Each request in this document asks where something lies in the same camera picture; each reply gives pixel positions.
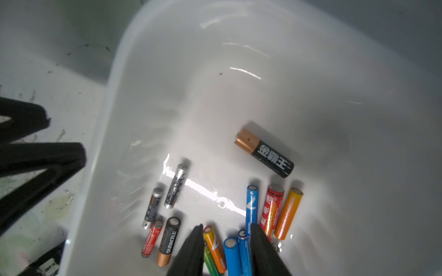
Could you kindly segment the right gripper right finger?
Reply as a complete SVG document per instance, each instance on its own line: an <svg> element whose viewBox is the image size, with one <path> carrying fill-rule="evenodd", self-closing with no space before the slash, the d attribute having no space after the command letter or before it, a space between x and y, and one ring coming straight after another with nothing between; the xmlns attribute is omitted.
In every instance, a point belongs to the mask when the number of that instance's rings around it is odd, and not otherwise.
<svg viewBox="0 0 442 276"><path fill-rule="evenodd" d="M251 225L251 256L254 276L291 276L258 224Z"/></svg>

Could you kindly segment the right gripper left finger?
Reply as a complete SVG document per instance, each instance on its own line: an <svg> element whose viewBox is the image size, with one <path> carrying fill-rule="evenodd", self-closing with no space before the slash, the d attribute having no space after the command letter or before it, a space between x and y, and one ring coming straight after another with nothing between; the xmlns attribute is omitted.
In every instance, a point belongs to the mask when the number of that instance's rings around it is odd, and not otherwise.
<svg viewBox="0 0 442 276"><path fill-rule="evenodd" d="M203 225L194 227L186 238L167 276L202 276L204 264Z"/></svg>

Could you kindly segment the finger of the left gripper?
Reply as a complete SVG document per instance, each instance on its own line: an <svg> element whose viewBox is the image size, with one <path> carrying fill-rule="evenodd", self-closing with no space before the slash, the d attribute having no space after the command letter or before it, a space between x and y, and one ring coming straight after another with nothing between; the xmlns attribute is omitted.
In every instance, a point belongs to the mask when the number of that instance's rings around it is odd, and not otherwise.
<svg viewBox="0 0 442 276"><path fill-rule="evenodd" d="M46 129L51 119L37 104L1 97L1 116L9 117L1 123L1 141L16 141Z"/></svg>
<svg viewBox="0 0 442 276"><path fill-rule="evenodd" d="M1 234L85 164L86 151L81 143L3 144L1 177L41 173L1 198Z"/></svg>

